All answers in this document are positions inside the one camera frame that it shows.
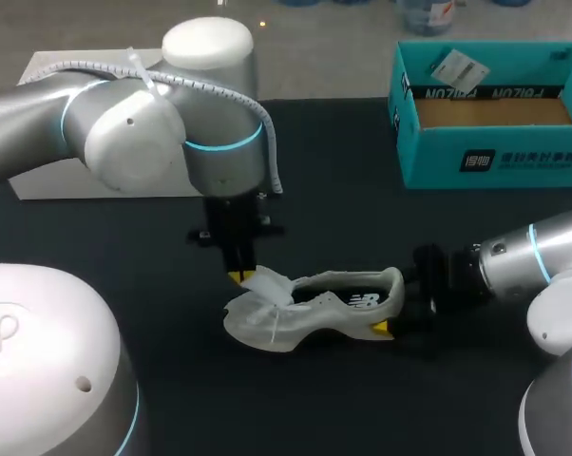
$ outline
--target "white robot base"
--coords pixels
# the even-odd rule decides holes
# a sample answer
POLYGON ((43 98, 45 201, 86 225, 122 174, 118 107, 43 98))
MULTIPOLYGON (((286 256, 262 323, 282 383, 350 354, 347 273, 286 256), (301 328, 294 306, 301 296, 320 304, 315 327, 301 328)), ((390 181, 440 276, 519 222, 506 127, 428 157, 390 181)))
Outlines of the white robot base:
POLYGON ((104 300, 0 264, 0 456, 146 456, 142 395, 104 300))

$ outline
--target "teal cardboard box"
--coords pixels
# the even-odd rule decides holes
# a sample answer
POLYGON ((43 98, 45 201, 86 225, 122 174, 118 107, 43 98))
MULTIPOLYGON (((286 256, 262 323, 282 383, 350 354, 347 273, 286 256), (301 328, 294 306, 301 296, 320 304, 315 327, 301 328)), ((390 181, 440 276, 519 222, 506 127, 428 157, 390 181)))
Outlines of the teal cardboard box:
POLYGON ((572 43, 399 43, 389 112, 408 188, 572 187, 572 43), (468 93, 432 76, 454 49, 468 93))

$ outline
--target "water bottle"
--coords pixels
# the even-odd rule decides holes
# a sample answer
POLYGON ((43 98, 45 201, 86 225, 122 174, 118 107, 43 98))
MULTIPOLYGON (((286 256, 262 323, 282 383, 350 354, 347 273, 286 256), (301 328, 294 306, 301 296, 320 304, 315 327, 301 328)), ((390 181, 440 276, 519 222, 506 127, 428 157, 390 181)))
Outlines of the water bottle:
POLYGON ((531 0, 493 0, 494 3, 502 7, 523 7, 531 0))
POLYGON ((419 35, 433 36, 450 28, 455 14, 454 0, 397 0, 407 27, 419 35))

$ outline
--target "shoe insole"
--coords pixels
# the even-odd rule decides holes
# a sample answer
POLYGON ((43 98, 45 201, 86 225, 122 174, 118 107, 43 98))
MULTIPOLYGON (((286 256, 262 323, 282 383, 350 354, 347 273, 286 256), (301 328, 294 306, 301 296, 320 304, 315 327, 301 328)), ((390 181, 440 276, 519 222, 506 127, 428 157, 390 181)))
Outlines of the shoe insole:
POLYGON ((333 292, 345 304, 356 309, 369 309, 376 307, 385 301, 389 294, 386 290, 376 287, 352 287, 331 289, 299 289, 293 292, 295 303, 304 303, 311 301, 316 296, 326 292, 333 292))

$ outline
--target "barcode sticker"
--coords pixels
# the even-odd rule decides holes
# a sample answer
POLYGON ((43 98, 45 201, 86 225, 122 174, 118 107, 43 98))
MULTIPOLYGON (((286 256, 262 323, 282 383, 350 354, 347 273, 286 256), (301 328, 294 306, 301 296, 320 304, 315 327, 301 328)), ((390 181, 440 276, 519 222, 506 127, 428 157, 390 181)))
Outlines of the barcode sticker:
POLYGON ((453 49, 431 73, 431 77, 468 95, 488 73, 488 67, 453 49))

